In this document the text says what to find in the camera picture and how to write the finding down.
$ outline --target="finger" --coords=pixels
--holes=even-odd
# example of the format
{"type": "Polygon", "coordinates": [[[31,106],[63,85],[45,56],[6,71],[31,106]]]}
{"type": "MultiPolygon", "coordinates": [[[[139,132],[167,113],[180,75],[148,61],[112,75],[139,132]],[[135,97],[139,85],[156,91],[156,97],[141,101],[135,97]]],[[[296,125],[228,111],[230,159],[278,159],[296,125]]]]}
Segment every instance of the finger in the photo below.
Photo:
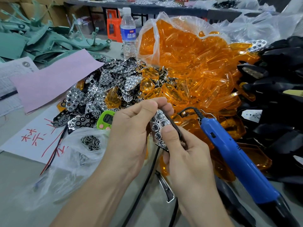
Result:
{"type": "Polygon", "coordinates": [[[166,165],[169,164],[169,153],[166,151],[163,151],[163,161],[166,165]]]}
{"type": "Polygon", "coordinates": [[[124,114],[129,116],[130,118],[134,117],[135,115],[139,114],[142,108],[142,103],[146,101],[154,101],[157,103],[157,107],[161,108],[164,107],[167,104],[167,99],[165,97],[158,97],[158,98],[153,98],[153,99],[146,99],[144,101],[141,101],[140,103],[137,103],[131,107],[125,108],[121,110],[124,114]]]}
{"type": "Polygon", "coordinates": [[[174,109],[172,108],[171,103],[165,104],[163,107],[160,107],[162,111],[164,111],[168,116],[171,116],[174,113],[174,109]]]}
{"type": "Polygon", "coordinates": [[[150,120],[156,114],[158,109],[157,102],[153,100],[144,100],[141,103],[141,111],[131,118],[133,123],[138,126],[138,128],[143,128],[144,131],[146,130],[146,126],[149,124],[150,120]]]}
{"type": "Polygon", "coordinates": [[[171,157],[180,155],[182,151],[185,151],[181,146],[178,132],[172,125],[166,125],[161,130],[162,139],[169,149],[171,157]]]}
{"type": "Polygon", "coordinates": [[[184,140],[186,142],[186,145],[187,145],[188,149],[191,149],[191,148],[197,147],[197,146],[199,146],[199,147],[205,147],[206,148],[207,144],[205,142],[203,142],[202,140],[200,140],[198,137],[196,137],[194,134],[192,134],[189,131],[185,130],[181,126],[178,126],[178,128],[180,129],[180,132],[183,135],[183,138],[184,138],[184,140]]]}

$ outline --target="hand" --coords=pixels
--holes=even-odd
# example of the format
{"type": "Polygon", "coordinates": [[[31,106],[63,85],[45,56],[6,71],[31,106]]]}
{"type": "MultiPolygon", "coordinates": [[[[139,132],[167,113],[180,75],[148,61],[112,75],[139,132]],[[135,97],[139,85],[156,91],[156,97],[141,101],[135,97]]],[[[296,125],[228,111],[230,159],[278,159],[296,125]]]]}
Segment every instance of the hand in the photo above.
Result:
{"type": "Polygon", "coordinates": [[[172,115],[174,110],[165,97],[144,100],[129,108],[118,111],[113,118],[106,152],[101,164],[115,166],[127,173],[132,181],[140,172],[147,147],[149,122],[157,109],[172,115]]]}
{"type": "Polygon", "coordinates": [[[163,160],[169,163],[172,190],[179,200],[182,214],[191,226],[229,226],[230,219],[217,192],[207,144],[179,128],[187,150],[182,147],[178,133],[171,125],[163,127],[161,133],[169,149],[169,154],[164,152],[163,160]]]}

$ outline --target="tabletop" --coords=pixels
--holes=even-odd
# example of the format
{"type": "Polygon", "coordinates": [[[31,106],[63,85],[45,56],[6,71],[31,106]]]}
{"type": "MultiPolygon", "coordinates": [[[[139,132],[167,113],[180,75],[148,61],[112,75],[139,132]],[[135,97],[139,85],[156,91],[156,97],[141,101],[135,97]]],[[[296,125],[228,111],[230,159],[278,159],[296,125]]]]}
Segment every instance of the tabletop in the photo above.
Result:
{"type": "MultiPolygon", "coordinates": [[[[122,44],[118,42],[111,43],[111,49],[102,51],[102,54],[110,58],[122,58],[122,44]]],[[[39,110],[25,115],[23,108],[14,111],[5,117],[0,118],[0,146],[10,137],[17,133],[28,122],[41,114],[49,105],[39,110]]],[[[140,191],[154,158],[156,146],[151,150],[151,156],[147,165],[143,166],[139,176],[130,184],[124,194],[116,213],[111,221],[111,227],[120,227],[125,220],[135,198],[140,191]]],[[[44,164],[38,163],[20,156],[2,152],[0,154],[0,226],[1,227],[47,227],[58,214],[64,203],[42,206],[34,211],[26,211],[20,206],[14,197],[22,189],[33,183],[39,177],[44,164]]],[[[292,197],[291,194],[284,191],[283,184],[271,182],[273,186],[281,192],[288,202],[293,215],[303,226],[303,207],[292,197]]],[[[257,227],[274,227],[273,222],[254,204],[252,198],[248,195],[239,181],[230,184],[235,194],[243,206],[254,216],[257,221],[257,227]]],[[[158,179],[153,174],[141,200],[128,224],[133,227],[166,227],[169,225],[175,202],[167,203],[166,195],[161,188],[158,179]]],[[[176,227],[189,226],[186,219],[178,214],[176,227]]]]}

